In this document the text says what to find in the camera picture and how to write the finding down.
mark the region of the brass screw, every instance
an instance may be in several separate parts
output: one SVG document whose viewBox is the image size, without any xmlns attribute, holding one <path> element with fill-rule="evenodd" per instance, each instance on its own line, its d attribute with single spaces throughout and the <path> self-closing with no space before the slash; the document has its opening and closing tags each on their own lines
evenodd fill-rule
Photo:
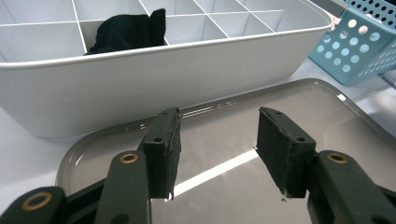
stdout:
<svg viewBox="0 0 396 224">
<path fill-rule="evenodd" d="M 333 161 L 333 162 L 337 162 L 337 163 L 347 163 L 347 158 L 341 154 L 338 153 L 330 153 L 327 155 L 327 159 Z"/>
<path fill-rule="evenodd" d="M 128 164 L 128 163 L 132 163 L 132 162 L 137 161 L 138 158 L 139 157 L 136 154 L 128 153 L 128 154 L 125 154 L 125 155 L 121 156 L 120 162 Z"/>
<path fill-rule="evenodd" d="M 40 200 L 39 202 L 33 202 L 33 200 L 36 200 L 38 198 L 43 198 L 43 199 Z M 52 199 L 52 194 L 50 194 L 49 192 L 45 192 L 45 191 L 38 192 L 30 196 L 26 201 L 24 201 L 21 208 L 28 212 L 34 211 L 49 203 L 51 199 Z"/>
</svg>

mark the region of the plastic container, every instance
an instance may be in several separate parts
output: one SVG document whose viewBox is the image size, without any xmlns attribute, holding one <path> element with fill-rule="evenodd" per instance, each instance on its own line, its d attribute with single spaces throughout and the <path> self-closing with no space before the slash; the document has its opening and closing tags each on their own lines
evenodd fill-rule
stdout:
<svg viewBox="0 0 396 224">
<path fill-rule="evenodd" d="M 83 56 L 109 17 L 161 7 L 165 46 Z M 289 77 L 331 24 L 305 0 L 0 0 L 0 106 L 39 136 L 85 133 Z"/>
<path fill-rule="evenodd" d="M 381 0 L 346 2 L 351 7 L 309 57 L 341 84 L 353 85 L 396 68 L 396 7 Z"/>
</svg>

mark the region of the perforated plastic basket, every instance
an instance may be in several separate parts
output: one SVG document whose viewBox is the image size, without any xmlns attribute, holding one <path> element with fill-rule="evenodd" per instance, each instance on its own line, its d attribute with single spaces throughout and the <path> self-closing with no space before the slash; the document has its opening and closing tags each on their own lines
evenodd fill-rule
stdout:
<svg viewBox="0 0 396 224">
<path fill-rule="evenodd" d="M 345 2 L 351 7 L 344 11 L 338 26 L 326 32 L 309 57 L 344 85 L 395 69 L 395 6 L 381 0 Z"/>
</svg>

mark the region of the teal basket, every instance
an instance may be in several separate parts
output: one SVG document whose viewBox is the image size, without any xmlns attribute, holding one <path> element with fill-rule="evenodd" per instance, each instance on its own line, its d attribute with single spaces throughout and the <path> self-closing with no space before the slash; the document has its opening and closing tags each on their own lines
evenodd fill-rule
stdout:
<svg viewBox="0 0 396 224">
<path fill-rule="evenodd" d="M 395 69 L 396 7 L 381 0 L 345 2 L 350 7 L 340 23 L 326 32 L 309 58 L 343 85 Z"/>
</svg>

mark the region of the white surface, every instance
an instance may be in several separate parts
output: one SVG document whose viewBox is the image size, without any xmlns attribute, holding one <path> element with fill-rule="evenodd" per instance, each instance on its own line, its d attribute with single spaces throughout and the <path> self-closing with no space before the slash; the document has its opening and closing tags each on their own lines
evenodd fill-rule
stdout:
<svg viewBox="0 0 396 224">
<path fill-rule="evenodd" d="M 137 4 L 135 0 L 120 1 L 125 6 Z M 81 18 L 102 20 L 107 13 L 134 12 L 120 10 L 114 4 L 107 7 L 107 0 L 97 2 L 100 10 L 77 0 L 76 22 L 0 25 L 0 39 L 6 41 L 0 44 L 0 106 L 38 136 L 85 133 L 154 115 L 167 107 L 195 105 L 289 77 L 332 24 L 324 11 L 306 0 L 234 1 L 238 8 L 224 6 L 220 0 L 210 2 L 216 13 L 241 8 L 250 15 L 227 12 L 245 17 L 240 29 L 231 30 L 220 18 L 224 14 L 184 11 L 192 3 L 199 6 L 193 1 L 143 1 L 146 7 L 166 7 L 168 13 L 177 14 L 171 8 L 190 13 L 167 16 L 165 40 L 169 46 L 85 57 L 83 43 L 92 45 L 98 22 L 84 21 L 80 25 Z M 268 14 L 279 32 L 260 20 L 265 15 L 255 16 L 258 10 L 270 10 L 263 7 L 266 2 L 271 9 L 283 10 L 280 17 Z M 66 24 L 73 26 L 64 29 Z M 79 38 L 80 30 L 84 42 Z M 25 35 L 26 31 L 35 35 Z"/>
<path fill-rule="evenodd" d="M 276 84 L 304 77 L 316 77 L 332 83 L 396 136 L 396 90 L 382 79 L 345 88 L 307 59 L 291 78 Z M 64 154 L 84 135 L 62 139 L 39 138 L 25 131 L 0 109 L 0 213 L 23 193 L 53 186 Z"/>
</svg>

